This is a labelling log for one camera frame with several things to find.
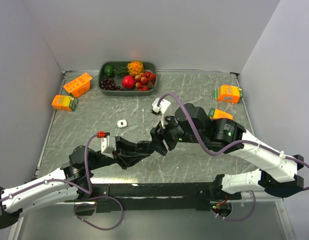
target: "fruit tray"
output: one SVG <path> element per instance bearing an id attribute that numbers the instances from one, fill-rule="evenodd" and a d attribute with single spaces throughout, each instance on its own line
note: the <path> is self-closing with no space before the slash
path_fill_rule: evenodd
<path id="1" fill-rule="evenodd" d="M 122 85 L 123 78 L 125 77 L 124 75 L 112 77 L 115 87 L 116 88 L 120 87 L 121 90 L 104 90 L 104 89 L 101 88 L 102 81 L 107 77 L 107 76 L 105 76 L 105 73 L 104 73 L 106 66 L 112 65 L 115 68 L 116 67 L 125 67 L 130 62 L 132 62 L 132 61 L 107 61 L 106 63 L 104 63 L 102 65 L 102 67 L 100 68 L 100 71 L 99 71 L 99 75 L 98 75 L 98 88 L 100 89 L 100 91 L 103 94 L 110 95 L 110 96 L 127 96 L 127 97 L 149 96 L 149 95 L 153 94 L 153 92 L 155 90 L 154 88 L 158 84 L 158 79 L 155 80 L 155 82 L 153 84 L 153 88 L 150 88 L 149 90 L 146 90 L 146 91 L 138 91 L 137 87 L 134 87 L 133 89 L 124 88 L 123 85 Z M 150 71 L 151 73 L 153 73 L 157 76 L 156 66 L 153 63 L 147 62 L 147 61 L 143 61 L 142 63 L 143 63 L 143 68 L 144 68 L 145 72 Z"/>

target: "orange and green box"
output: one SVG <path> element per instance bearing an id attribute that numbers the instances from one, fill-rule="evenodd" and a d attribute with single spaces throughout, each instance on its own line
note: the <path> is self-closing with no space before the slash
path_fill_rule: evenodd
<path id="1" fill-rule="evenodd" d="M 72 80 L 63 86 L 63 88 L 71 95 L 76 98 L 80 97 L 82 94 L 86 93 L 90 89 L 90 80 L 92 77 L 85 72 L 80 77 Z"/>
<path id="2" fill-rule="evenodd" d="M 241 87 L 222 85 L 212 93 L 212 98 L 218 101 L 224 101 L 228 103 L 240 103 L 243 98 L 244 91 Z"/>
<path id="3" fill-rule="evenodd" d="M 212 107 L 209 111 L 208 116 L 211 119 L 234 119 L 234 116 L 232 116 L 230 113 L 227 113 L 225 111 L 221 111 L 217 108 Z"/>
<path id="4" fill-rule="evenodd" d="M 78 100 L 73 96 L 56 95 L 52 101 L 52 106 L 56 110 L 74 111 L 78 105 Z"/>

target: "gray tray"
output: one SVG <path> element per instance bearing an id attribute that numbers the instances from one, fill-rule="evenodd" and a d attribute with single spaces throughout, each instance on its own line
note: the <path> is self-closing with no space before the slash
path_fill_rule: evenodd
<path id="1" fill-rule="evenodd" d="M 100 91 L 105 94 L 105 95 L 111 95 L 111 96 L 127 96 L 127 97 L 133 97 L 133 96 L 149 96 L 151 94 L 154 93 L 154 88 L 157 86 L 158 84 L 158 78 L 155 79 L 155 83 L 154 83 L 154 87 L 148 91 L 137 91 L 137 88 L 134 87 L 133 89 L 126 89 L 124 88 L 124 91 L 111 91 L 111 90 L 103 90 L 100 88 L 100 82 L 102 79 L 104 79 L 105 75 L 104 75 L 104 69 L 107 65 L 112 65 L 114 67 L 124 67 L 127 66 L 128 63 L 131 63 L 132 61 L 107 61 L 106 63 L 104 63 L 102 65 L 102 67 L 100 68 L 99 71 L 99 75 L 98 75 L 98 88 L 100 89 Z M 150 71 L 153 74 L 155 74 L 155 76 L 157 77 L 157 70 L 156 70 L 156 66 L 148 61 L 143 61 L 143 68 L 144 71 Z M 124 76 L 115 76 L 113 78 L 114 80 L 114 84 L 116 86 L 121 86 L 122 85 L 122 81 L 123 81 Z"/>

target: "small white square device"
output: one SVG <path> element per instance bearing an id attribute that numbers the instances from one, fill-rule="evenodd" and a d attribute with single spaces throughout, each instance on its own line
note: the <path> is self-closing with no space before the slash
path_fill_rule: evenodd
<path id="1" fill-rule="evenodd" d="M 119 120 L 116 122 L 116 125 L 118 126 L 118 128 L 123 129 L 126 126 L 128 126 L 127 120 Z"/>

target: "gray marble surface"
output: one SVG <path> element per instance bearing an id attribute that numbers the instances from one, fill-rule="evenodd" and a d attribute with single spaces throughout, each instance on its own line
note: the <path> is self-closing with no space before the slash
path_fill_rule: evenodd
<path id="1" fill-rule="evenodd" d="M 69 82 L 82 72 L 67 72 Z M 110 132 L 137 142 L 151 140 L 150 130 L 160 117 L 151 113 L 151 104 L 162 94 L 176 93 L 182 102 L 193 103 L 208 113 L 211 107 L 226 111 L 234 120 L 251 130 L 247 113 L 242 103 L 226 103 L 212 99 L 212 92 L 220 85 L 236 85 L 235 75 L 227 73 L 184 74 L 181 72 L 160 72 L 157 75 L 157 89 L 151 96 L 122 97 L 107 96 L 98 89 L 98 74 L 92 73 L 90 91 L 78 98 L 75 112 L 56 111 L 46 149 L 40 166 L 39 176 L 44 176 L 66 163 L 69 154 L 78 145 L 85 145 L 87 139 L 97 131 Z M 178 108 L 172 98 L 172 109 Z M 119 129 L 117 121 L 126 119 L 128 127 Z M 98 151 L 100 139 L 94 139 L 90 148 Z M 256 167 L 249 162 L 230 155 L 211 157 L 199 144 L 178 143 L 166 156 L 153 153 L 137 165 L 122 170 L 111 165 L 93 171 L 93 183 L 189 183 L 210 182 L 217 174 L 240 174 Z"/>

